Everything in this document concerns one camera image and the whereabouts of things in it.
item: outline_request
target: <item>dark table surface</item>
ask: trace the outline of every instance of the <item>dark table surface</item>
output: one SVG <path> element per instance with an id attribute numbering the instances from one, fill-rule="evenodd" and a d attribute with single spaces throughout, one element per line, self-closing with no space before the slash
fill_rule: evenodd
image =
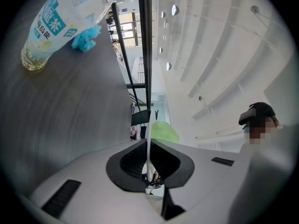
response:
<path id="1" fill-rule="evenodd" d="M 84 53 L 67 43 L 39 73 L 26 72 L 21 49 L 46 0 L 28 0 L 0 45 L 0 161 L 29 195 L 75 158 L 129 141 L 132 101 L 106 21 Z"/>

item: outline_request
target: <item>ceiling light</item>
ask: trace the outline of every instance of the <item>ceiling light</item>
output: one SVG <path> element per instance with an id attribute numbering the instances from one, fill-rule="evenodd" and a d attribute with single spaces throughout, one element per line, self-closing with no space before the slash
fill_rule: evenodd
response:
<path id="1" fill-rule="evenodd" d="M 171 68 L 172 68 L 172 65 L 168 62 L 168 63 L 166 64 L 166 70 L 171 70 Z"/>
<path id="2" fill-rule="evenodd" d="M 171 15 L 172 15 L 172 16 L 175 16 L 175 15 L 177 15 L 178 13 L 179 13 L 179 8 L 178 8 L 178 6 L 173 5 L 173 6 L 172 6 L 172 9 L 171 9 Z"/>

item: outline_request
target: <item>person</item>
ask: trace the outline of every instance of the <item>person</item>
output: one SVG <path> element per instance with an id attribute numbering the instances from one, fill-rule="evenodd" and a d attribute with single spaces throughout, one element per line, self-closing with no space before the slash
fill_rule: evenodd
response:
<path id="1" fill-rule="evenodd" d="M 257 102 L 240 115 L 239 125 L 245 125 L 245 138 L 249 138 L 250 144 L 261 144 L 262 139 L 267 139 L 276 132 L 279 121 L 270 105 Z"/>

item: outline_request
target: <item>black metal pole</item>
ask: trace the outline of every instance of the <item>black metal pole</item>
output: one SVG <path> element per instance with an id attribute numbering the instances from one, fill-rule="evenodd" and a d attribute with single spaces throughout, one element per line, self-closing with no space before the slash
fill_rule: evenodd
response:
<path id="1" fill-rule="evenodd" d="M 152 7 L 151 0 L 139 0 L 142 35 L 142 52 L 147 108 L 151 103 L 151 63 L 152 63 Z"/>
<path id="2" fill-rule="evenodd" d="M 138 98 L 137 98 L 137 95 L 136 95 L 136 91 L 135 91 L 135 88 L 134 88 L 134 84 L 133 84 L 129 64 L 128 64 L 128 58 L 127 58 L 125 44 L 124 44 L 123 38 L 122 38 L 121 25 L 120 25 L 120 20 L 119 20 L 119 17 L 118 17 L 116 3 L 113 3 L 111 7 L 112 7 L 113 19 L 114 19 L 114 22 L 115 22 L 116 31 L 117 31 L 117 35 L 118 35 L 118 40 L 119 40 L 119 43 L 121 45 L 121 52 L 122 52 L 123 60 L 124 60 L 125 65 L 126 65 L 129 80 L 130 80 L 132 90 L 133 90 L 133 93 L 134 93 L 134 96 L 135 96 L 136 104 L 138 106 L 139 111 L 141 111 L 140 106 L 139 106 L 139 102 L 138 102 Z"/>

